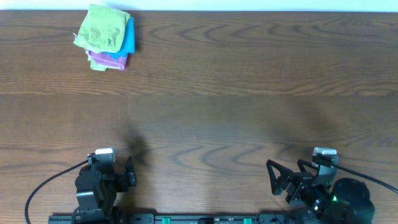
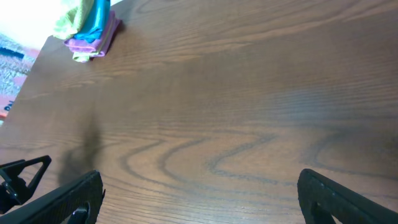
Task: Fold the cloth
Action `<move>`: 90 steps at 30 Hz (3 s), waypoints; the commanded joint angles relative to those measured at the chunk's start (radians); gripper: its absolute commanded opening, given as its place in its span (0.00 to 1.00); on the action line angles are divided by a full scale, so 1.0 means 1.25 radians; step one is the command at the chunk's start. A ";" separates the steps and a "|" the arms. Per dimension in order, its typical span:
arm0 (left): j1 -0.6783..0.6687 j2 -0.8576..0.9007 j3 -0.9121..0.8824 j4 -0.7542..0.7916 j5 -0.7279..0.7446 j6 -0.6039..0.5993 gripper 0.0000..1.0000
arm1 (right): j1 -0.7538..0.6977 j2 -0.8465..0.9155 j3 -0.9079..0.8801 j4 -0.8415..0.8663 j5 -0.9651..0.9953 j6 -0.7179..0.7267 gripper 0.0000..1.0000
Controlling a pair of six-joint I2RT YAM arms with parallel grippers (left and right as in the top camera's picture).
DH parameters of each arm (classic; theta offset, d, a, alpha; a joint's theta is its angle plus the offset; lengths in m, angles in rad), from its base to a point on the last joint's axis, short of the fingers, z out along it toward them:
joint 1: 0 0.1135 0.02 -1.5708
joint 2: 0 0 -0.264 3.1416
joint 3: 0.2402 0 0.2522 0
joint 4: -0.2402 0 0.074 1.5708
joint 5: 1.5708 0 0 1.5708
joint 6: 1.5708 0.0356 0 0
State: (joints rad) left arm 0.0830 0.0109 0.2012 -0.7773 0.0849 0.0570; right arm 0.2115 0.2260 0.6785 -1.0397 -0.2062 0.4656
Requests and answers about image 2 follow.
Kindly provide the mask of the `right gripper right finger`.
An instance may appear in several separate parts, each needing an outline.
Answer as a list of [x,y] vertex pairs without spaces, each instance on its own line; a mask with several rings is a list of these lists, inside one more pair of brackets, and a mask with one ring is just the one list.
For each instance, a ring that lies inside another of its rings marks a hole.
[[397,223],[397,213],[311,169],[301,171],[298,201],[306,224]]

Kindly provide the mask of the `green microfiber cloth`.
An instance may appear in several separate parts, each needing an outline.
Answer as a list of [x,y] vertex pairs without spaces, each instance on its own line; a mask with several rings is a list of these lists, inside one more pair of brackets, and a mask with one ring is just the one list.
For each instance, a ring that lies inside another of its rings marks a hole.
[[72,38],[81,31],[93,4],[94,0],[61,0],[52,35],[61,40]]

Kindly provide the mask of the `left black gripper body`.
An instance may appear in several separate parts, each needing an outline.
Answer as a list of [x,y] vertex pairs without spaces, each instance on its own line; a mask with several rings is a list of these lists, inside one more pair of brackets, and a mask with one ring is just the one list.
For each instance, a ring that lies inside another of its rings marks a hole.
[[10,177],[1,170],[1,214],[7,213],[16,205],[23,205],[31,198],[31,192],[24,179],[17,176]]

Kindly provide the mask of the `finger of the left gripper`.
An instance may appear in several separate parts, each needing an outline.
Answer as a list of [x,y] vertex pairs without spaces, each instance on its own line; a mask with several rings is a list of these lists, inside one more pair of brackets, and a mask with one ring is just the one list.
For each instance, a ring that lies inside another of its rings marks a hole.
[[1,165],[1,170],[4,170],[10,177],[18,175],[24,179],[32,197],[51,161],[50,156],[30,160],[22,159]]

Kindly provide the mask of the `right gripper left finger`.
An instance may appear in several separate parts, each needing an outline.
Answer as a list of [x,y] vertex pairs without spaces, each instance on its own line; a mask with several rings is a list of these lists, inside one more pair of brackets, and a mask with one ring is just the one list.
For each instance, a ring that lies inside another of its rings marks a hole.
[[104,199],[100,172],[80,178],[1,217],[3,224],[96,223]]

